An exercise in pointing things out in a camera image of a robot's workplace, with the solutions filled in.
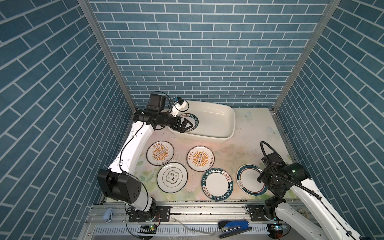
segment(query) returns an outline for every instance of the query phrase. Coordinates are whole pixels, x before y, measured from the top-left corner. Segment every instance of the plate with orange sunburst pattern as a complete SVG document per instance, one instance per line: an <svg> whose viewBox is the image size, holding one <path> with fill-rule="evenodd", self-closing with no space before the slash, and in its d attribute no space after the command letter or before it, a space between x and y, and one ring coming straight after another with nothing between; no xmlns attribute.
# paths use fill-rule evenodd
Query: plate with orange sunburst pattern
<svg viewBox="0 0 384 240"><path fill-rule="evenodd" d="M214 153L204 146L194 147L187 154L187 163L189 167L197 172L207 171L213 166L214 162Z"/></svg>
<svg viewBox="0 0 384 240"><path fill-rule="evenodd" d="M147 150L147 160L152 165L161 166L172 159L173 153L173 146L169 142L155 142Z"/></svg>

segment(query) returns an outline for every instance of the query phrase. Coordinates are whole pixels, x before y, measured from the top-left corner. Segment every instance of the plate with chinese characters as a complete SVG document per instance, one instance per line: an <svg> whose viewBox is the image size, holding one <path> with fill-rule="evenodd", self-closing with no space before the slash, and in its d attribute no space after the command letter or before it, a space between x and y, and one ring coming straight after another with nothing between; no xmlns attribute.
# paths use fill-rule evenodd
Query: plate with chinese characters
<svg viewBox="0 0 384 240"><path fill-rule="evenodd" d="M231 176L220 168L212 168L206 171L201 179L201 187L207 197L214 201L223 201L233 192Z"/></svg>
<svg viewBox="0 0 384 240"><path fill-rule="evenodd" d="M187 154L188 166L197 172L207 171L213 166L214 162L214 153L207 147L194 147Z"/></svg>
<svg viewBox="0 0 384 240"><path fill-rule="evenodd" d="M266 185L257 181L257 178L262 172L263 170L261 170L258 166L252 164L243 165L237 170L237 184L249 195L262 195L267 191Z"/></svg>
<svg viewBox="0 0 384 240"><path fill-rule="evenodd" d="M169 142L155 142L147 150L147 160L152 165L161 166L172 159L173 153L173 146Z"/></svg>
<svg viewBox="0 0 384 240"><path fill-rule="evenodd" d="M188 173L185 167L177 162L164 165L157 174L157 184L166 193L181 190L187 183Z"/></svg>

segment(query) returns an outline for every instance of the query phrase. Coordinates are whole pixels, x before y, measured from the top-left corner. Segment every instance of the robotic arm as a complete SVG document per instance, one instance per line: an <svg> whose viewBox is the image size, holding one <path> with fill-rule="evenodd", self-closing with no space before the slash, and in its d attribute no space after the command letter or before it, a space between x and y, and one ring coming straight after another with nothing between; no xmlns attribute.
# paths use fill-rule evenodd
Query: robotic arm
<svg viewBox="0 0 384 240"><path fill-rule="evenodd" d="M104 196L127 202L142 220L151 220L156 209L155 200L148 195L142 182L134 176L145 143L157 126L169 126L179 132L185 132L192 127L187 119L182 121L177 116L179 111L187 107L186 100L175 98L170 112L163 112L165 101L164 96L151 94L146 108L134 113L131 131L115 160L108 170L100 169L96 176Z"/></svg>
<svg viewBox="0 0 384 240"><path fill-rule="evenodd" d="M266 155L263 144L273 153ZM293 227L307 240L368 240L361 237L320 192L307 171L299 164L286 165L280 155L266 142L261 142L266 168L257 179L275 195L265 201L264 212L268 219L279 218ZM293 210L284 200L291 189L308 207L320 227Z"/></svg>

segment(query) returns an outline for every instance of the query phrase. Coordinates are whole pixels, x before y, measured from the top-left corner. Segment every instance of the wall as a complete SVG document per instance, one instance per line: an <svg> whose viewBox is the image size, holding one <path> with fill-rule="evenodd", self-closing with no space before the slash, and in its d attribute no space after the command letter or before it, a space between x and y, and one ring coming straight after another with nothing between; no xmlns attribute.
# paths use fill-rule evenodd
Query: wall
<svg viewBox="0 0 384 240"><path fill-rule="evenodd" d="M94 1L139 107L161 90L272 107L328 0Z"/></svg>
<svg viewBox="0 0 384 240"><path fill-rule="evenodd" d="M384 226L384 1L342 0L278 110L299 161L367 237Z"/></svg>
<svg viewBox="0 0 384 240"><path fill-rule="evenodd" d="M76 0L0 12L0 239L70 240L131 111Z"/></svg>

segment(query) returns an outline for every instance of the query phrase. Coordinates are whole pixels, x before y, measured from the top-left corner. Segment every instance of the white tray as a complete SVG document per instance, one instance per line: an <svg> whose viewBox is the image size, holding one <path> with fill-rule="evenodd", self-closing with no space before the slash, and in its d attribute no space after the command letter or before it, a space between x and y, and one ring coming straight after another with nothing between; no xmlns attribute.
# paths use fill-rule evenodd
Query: white tray
<svg viewBox="0 0 384 240"><path fill-rule="evenodd" d="M168 127L178 137L198 141L225 142L235 132L235 112L227 105L188 101L189 109L184 113L191 113L199 119L199 125L190 132L180 133Z"/></svg>

